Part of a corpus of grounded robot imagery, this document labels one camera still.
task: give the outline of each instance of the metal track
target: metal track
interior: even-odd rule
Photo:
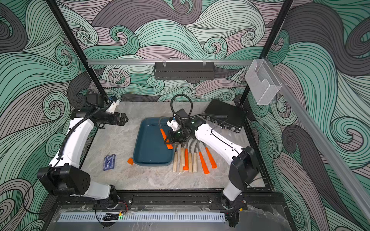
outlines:
[[[61,213],[58,222],[100,222],[107,213]],[[224,213],[186,212],[152,213],[138,212],[120,216],[117,222],[225,222]]]

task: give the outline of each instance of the gray marble surface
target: gray marble surface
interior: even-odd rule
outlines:
[[[208,104],[209,102],[194,102],[192,115],[202,113]],[[189,112],[189,102],[174,103],[175,111],[181,108]],[[203,173],[199,158],[197,173],[189,173],[188,171],[174,173],[172,172],[172,163],[162,167],[128,164],[127,160],[134,153],[141,121],[147,117],[171,116],[171,109],[169,102],[124,102],[117,106],[116,112],[126,113],[129,121],[125,126],[106,125],[106,129],[98,130],[81,168],[90,174],[92,180],[103,184],[112,184],[120,190],[223,188],[229,182],[229,166],[226,161],[210,149],[218,166],[216,169],[212,169],[204,147],[201,147],[201,151],[210,171],[207,175]],[[244,129],[239,134],[223,129],[221,134],[243,147],[249,145]],[[103,171],[104,156],[111,154],[116,155],[115,168]],[[263,187],[263,180],[255,180],[251,186]]]

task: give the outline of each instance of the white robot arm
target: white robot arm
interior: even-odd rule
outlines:
[[[168,131],[170,143],[182,143],[190,136],[206,143],[230,165],[229,183],[223,190],[228,201],[234,201],[259,172],[258,161],[251,147],[243,148],[229,141],[200,117],[189,117],[183,109],[170,118]]]
[[[73,111],[66,138],[59,152],[48,167],[39,169],[37,178],[51,195],[85,196],[95,200],[110,198],[112,203],[107,204],[107,207],[117,204],[118,197],[114,186],[95,182],[90,179],[88,173],[79,169],[83,148],[94,126],[123,126],[128,121],[126,114],[114,112],[119,104],[118,100],[111,100],[106,108],[99,109],[104,107],[104,97],[106,98],[100,94],[87,95],[87,104],[91,106]]]

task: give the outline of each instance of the black control box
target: black control box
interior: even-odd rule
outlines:
[[[244,112],[242,109],[230,105],[228,103],[213,99],[206,110],[206,114],[212,115],[227,115],[228,118],[214,118],[206,116],[205,119],[219,124],[222,128],[229,129],[233,132],[240,132],[243,127]]]

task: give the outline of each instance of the wall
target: wall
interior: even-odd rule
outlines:
[[[370,1],[321,0],[291,9],[268,59],[369,191]],[[299,230],[370,230],[370,225],[278,94],[249,120],[275,189]]]
[[[296,5],[309,0],[301,0]],[[58,0],[88,59],[258,58],[282,1]],[[215,80],[155,80],[153,66],[96,65],[107,94],[123,101],[238,99],[248,67],[219,66]]]
[[[57,153],[90,82],[44,0],[0,1],[1,230],[43,227],[46,215],[26,213],[22,195]],[[25,205],[38,212],[46,196],[37,182]]]

